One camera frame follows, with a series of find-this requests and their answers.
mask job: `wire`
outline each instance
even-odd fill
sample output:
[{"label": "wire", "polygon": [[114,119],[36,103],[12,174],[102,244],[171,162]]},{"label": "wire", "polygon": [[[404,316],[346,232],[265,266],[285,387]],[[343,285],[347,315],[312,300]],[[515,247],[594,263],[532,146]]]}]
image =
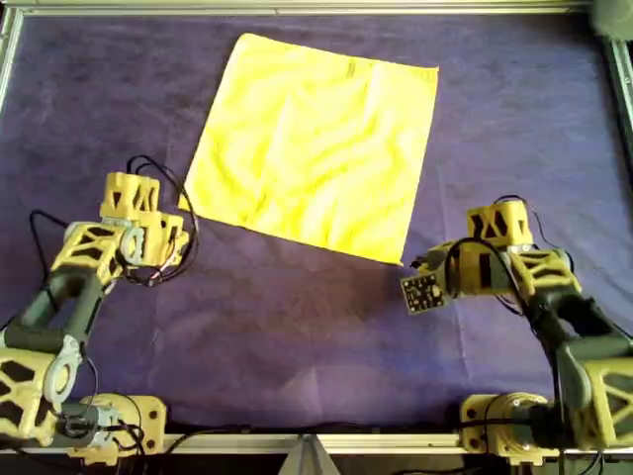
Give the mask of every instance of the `wire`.
[{"label": "wire", "polygon": [[88,402],[84,403],[85,404],[84,410],[80,414],[67,416],[65,414],[57,413],[52,408],[50,409],[50,412],[54,416],[56,416],[58,419],[62,419],[63,421],[66,422],[64,428],[66,430],[66,436],[68,436],[69,438],[82,438],[90,430],[92,430],[95,427],[95,425],[97,424],[97,422],[95,421],[93,423],[92,427],[84,428],[82,431],[78,431],[77,433],[73,433],[74,429],[69,426],[71,423],[73,423],[73,422],[75,422],[77,420],[82,420],[84,418],[84,416],[86,414],[88,414],[88,411],[90,411],[90,409],[92,408],[92,402],[94,401],[95,397],[97,396],[97,393],[99,392],[99,372],[97,371],[97,366],[92,361],[92,359],[90,359],[90,357],[87,356],[87,355],[84,357],[84,361],[86,361],[88,363],[88,366],[92,370],[92,376],[93,376],[92,394],[90,395],[90,399],[88,400]]},{"label": "wire", "polygon": [[162,276],[160,283],[168,282],[169,280],[179,276],[180,274],[185,272],[187,269],[189,269],[189,267],[191,267],[194,260],[196,259],[196,256],[198,254],[198,248],[200,246],[200,227],[198,224],[198,218],[196,217],[196,214],[194,212],[194,207],[193,207],[191,198],[189,197],[189,193],[185,189],[184,184],[179,180],[179,178],[176,176],[176,174],[171,168],[169,168],[168,166],[162,163],[157,162],[156,160],[154,160],[148,155],[140,154],[140,155],[135,155],[128,159],[128,162],[126,164],[127,173],[132,173],[133,165],[137,160],[144,160],[145,163],[142,163],[141,165],[139,165],[136,168],[135,173],[139,173],[146,166],[153,166],[154,168],[156,168],[156,170],[158,170],[158,172],[165,179],[167,179],[167,181],[169,181],[169,183],[174,187],[174,189],[178,193],[182,193],[182,195],[185,197],[185,200],[187,202],[187,207],[189,208],[189,216],[190,216],[191,224],[193,228],[192,235],[187,247],[182,253],[180,263],[176,266],[176,269],[171,272],[165,273]]},{"label": "wire", "polygon": [[[538,226],[538,233],[539,233],[539,235],[541,235],[541,238],[543,239],[543,241],[545,243],[549,244],[551,247],[560,248],[559,246],[552,244],[552,242],[545,237],[545,233],[543,232],[543,224],[541,223],[541,217],[538,215],[538,213],[536,212],[534,207],[532,205],[530,205],[529,202],[525,198],[523,198],[520,195],[514,195],[514,194],[501,195],[497,199],[495,199],[494,203],[501,203],[503,201],[510,201],[510,200],[520,200],[520,201],[522,201],[523,204],[525,205],[525,207],[532,212],[532,214],[534,215],[534,218],[536,218],[536,225]],[[565,254],[570,258],[570,270],[572,272],[574,272],[574,267],[575,267],[574,259],[572,258],[572,255],[569,252],[567,252],[566,250],[565,250]]]},{"label": "wire", "polygon": [[503,299],[501,297],[501,295],[495,295],[495,298],[497,299],[497,301],[502,304],[506,310],[508,310],[511,314],[515,314],[515,315],[519,315],[521,316],[522,314],[520,312],[518,312],[516,309],[512,308],[511,305],[507,302],[507,300]]},{"label": "wire", "polygon": [[46,258],[44,256],[44,250],[42,248],[42,243],[40,242],[40,236],[38,235],[38,229],[36,227],[36,217],[37,216],[41,216],[43,218],[46,218],[47,220],[49,220],[50,222],[62,227],[62,228],[67,228],[68,227],[68,223],[66,221],[61,220],[60,218],[57,218],[55,216],[53,216],[50,213],[47,213],[46,211],[42,211],[42,210],[32,210],[32,212],[29,214],[29,226],[31,228],[31,235],[33,236],[33,241],[36,244],[36,250],[38,252],[38,259],[40,260],[40,264],[42,265],[42,273],[43,273],[43,279],[42,279],[42,285],[44,286],[46,284],[46,281],[48,280],[48,264],[46,264]]},{"label": "wire", "polygon": [[604,453],[602,453],[600,456],[600,469],[597,471],[597,475],[602,475],[603,471],[604,471]]},{"label": "wire", "polygon": [[209,433],[222,433],[225,432],[224,429],[221,428],[205,428],[202,430],[196,430],[194,432],[189,432],[189,433],[185,433],[183,435],[181,435],[180,437],[178,437],[176,439],[176,441],[174,443],[172,443],[169,448],[167,448],[164,452],[163,455],[171,455],[174,450],[176,450],[176,448],[178,448],[180,445],[183,444],[183,442],[189,440],[192,437],[195,437],[197,435],[205,435],[205,434],[209,434]]},{"label": "wire", "polygon": [[604,455],[602,454],[602,452],[596,452],[595,457],[591,461],[591,464],[578,475],[588,475],[597,466],[598,462],[600,463],[600,471],[598,473],[602,473],[602,467],[604,466]]}]

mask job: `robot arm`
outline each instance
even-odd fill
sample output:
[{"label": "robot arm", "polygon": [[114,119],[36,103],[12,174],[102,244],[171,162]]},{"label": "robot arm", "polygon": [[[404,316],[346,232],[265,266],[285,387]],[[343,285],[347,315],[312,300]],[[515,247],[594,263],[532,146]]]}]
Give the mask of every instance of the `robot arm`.
[{"label": "robot arm", "polygon": [[[524,420],[520,426],[489,427],[492,439],[498,435],[498,443],[491,441],[497,453],[518,461],[520,452],[529,460],[525,455],[535,448],[633,444],[632,340],[582,295],[567,254],[534,245],[519,200],[470,210],[468,229],[468,237],[434,247],[413,262],[417,275],[402,281],[409,312],[466,295],[509,296],[540,341],[560,391],[553,404],[518,393],[472,396],[462,408],[463,422],[472,419],[469,410],[479,419]],[[556,427],[561,419],[564,426]],[[469,445],[481,439],[481,430],[465,430],[468,449],[482,450]]]},{"label": "robot arm", "polygon": [[[153,416],[145,418],[152,430],[164,430],[165,408],[155,398],[99,395],[94,401],[66,403],[99,308],[117,280],[150,268],[145,283],[151,285],[183,258],[189,234],[182,217],[158,210],[159,186],[146,176],[110,173],[101,223],[68,227],[45,287],[0,332],[0,437],[101,449],[105,461],[134,445],[121,422],[140,428],[141,413],[147,412]],[[64,317],[61,327],[51,326]],[[112,430],[116,426],[120,433]],[[156,449],[157,442],[152,444]]]}]

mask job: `yellow towel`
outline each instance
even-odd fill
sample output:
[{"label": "yellow towel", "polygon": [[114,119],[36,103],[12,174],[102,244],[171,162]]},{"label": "yellow towel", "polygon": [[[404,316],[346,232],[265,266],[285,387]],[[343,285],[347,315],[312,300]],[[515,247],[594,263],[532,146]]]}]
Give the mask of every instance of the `yellow towel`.
[{"label": "yellow towel", "polygon": [[399,263],[437,72],[243,35],[187,175],[194,210]]}]

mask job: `metal frame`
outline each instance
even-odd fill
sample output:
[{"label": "metal frame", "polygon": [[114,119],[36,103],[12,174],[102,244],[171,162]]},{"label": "metal frame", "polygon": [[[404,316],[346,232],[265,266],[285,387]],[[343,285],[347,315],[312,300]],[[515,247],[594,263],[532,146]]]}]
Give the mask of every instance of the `metal frame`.
[{"label": "metal frame", "polygon": [[[163,451],[182,434],[165,435]],[[215,433],[196,435],[173,453],[182,455],[274,455],[287,454],[301,437],[298,433]],[[467,455],[457,433],[320,433],[318,439],[329,455]],[[33,447],[34,454],[64,454],[63,447]],[[11,450],[0,450],[13,453]],[[595,453],[594,450],[565,450],[567,455]],[[633,455],[633,448],[604,450],[607,455]]]},{"label": "metal frame", "polygon": [[625,165],[633,187],[633,65],[625,42],[604,42],[611,86],[624,144]]},{"label": "metal frame", "polygon": [[[55,16],[160,16],[160,15],[298,15],[298,14],[561,14],[586,8],[589,0],[383,0],[363,2],[324,0],[323,3],[304,0],[199,0],[182,5],[177,0],[112,0],[112,3],[72,4],[64,0],[46,0],[5,6],[0,29],[0,111],[8,91],[11,70],[20,42],[25,17]],[[618,100],[619,116],[628,152],[627,166],[633,184],[633,68],[624,42],[605,42],[606,55],[613,87]],[[169,447],[181,434],[168,434]],[[204,454],[285,454],[296,444],[299,435],[288,434],[209,434],[198,435],[182,443],[175,453]],[[329,454],[438,454],[463,455],[456,433],[440,434],[380,434],[348,433],[320,434],[319,439]],[[65,453],[62,448],[33,448],[33,453]],[[567,450],[566,453],[581,453]],[[607,450],[611,454],[633,454],[631,449]]]}]

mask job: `purple fabric surface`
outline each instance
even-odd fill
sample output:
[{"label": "purple fabric surface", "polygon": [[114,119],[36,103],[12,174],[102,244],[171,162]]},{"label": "purple fabric surface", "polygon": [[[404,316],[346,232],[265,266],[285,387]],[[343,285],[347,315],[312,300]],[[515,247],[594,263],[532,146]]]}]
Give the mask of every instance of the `purple fabric surface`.
[{"label": "purple fabric surface", "polygon": [[[184,176],[245,32],[439,65],[403,262],[463,236],[467,208],[518,193],[633,328],[631,198],[604,67],[583,20],[558,16],[28,18],[0,117],[0,321],[41,278],[30,210],[98,220],[106,173],[135,153]],[[42,230],[53,257],[61,233]],[[179,422],[277,427],[441,423],[474,392],[551,394],[525,322],[488,298],[410,317],[408,274],[203,221],[189,272],[106,301],[89,344],[100,389],[159,396]]]}]

